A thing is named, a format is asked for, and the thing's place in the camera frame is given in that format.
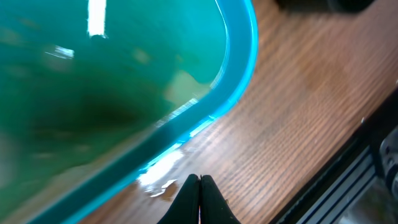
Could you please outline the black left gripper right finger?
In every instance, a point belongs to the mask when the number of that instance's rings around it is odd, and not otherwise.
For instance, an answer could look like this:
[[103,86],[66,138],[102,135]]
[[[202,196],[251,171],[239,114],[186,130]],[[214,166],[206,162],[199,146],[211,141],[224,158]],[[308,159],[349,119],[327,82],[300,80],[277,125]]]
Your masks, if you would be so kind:
[[240,224],[240,221],[229,208],[212,176],[201,176],[200,184],[201,224]]

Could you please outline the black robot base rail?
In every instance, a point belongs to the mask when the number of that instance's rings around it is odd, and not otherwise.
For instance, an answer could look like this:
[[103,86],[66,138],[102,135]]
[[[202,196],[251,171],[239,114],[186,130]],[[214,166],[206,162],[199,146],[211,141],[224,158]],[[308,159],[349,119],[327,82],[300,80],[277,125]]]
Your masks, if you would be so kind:
[[397,92],[272,223],[397,223]]

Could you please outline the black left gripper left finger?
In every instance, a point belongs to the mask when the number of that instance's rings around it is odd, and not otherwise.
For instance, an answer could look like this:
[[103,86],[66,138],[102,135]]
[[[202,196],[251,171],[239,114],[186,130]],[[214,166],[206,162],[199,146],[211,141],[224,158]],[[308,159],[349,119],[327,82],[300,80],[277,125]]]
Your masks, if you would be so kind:
[[190,174],[158,224],[198,224],[200,180]]

